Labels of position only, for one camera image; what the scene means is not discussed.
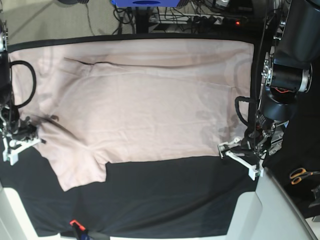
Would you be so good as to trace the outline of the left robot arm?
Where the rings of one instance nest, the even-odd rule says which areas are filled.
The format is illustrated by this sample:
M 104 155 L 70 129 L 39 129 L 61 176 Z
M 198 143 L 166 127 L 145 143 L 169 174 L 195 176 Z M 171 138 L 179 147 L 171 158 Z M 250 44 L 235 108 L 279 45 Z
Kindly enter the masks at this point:
M 260 160 L 282 147 L 286 124 L 296 111 L 298 93 L 309 91 L 312 62 L 320 55 L 320 2 L 293 0 L 286 20 L 278 26 L 274 45 L 265 54 L 260 95 L 238 96 L 235 110 L 246 125 L 244 138 L 218 145 L 221 158 L 241 161 L 244 156 Z

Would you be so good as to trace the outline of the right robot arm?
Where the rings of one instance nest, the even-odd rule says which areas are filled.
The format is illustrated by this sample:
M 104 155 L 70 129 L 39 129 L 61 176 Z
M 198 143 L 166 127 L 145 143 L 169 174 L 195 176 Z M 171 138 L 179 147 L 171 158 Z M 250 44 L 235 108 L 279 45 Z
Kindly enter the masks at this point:
M 22 120 L 19 109 L 27 106 L 36 93 L 37 78 L 32 65 L 24 60 L 10 61 L 7 48 L 7 23 L 0 22 L 0 133 L 4 139 L 27 143 L 38 140 L 37 127 L 29 117 Z M 12 67 L 23 65 L 30 70 L 32 89 L 29 97 L 23 103 L 16 105 L 12 86 Z

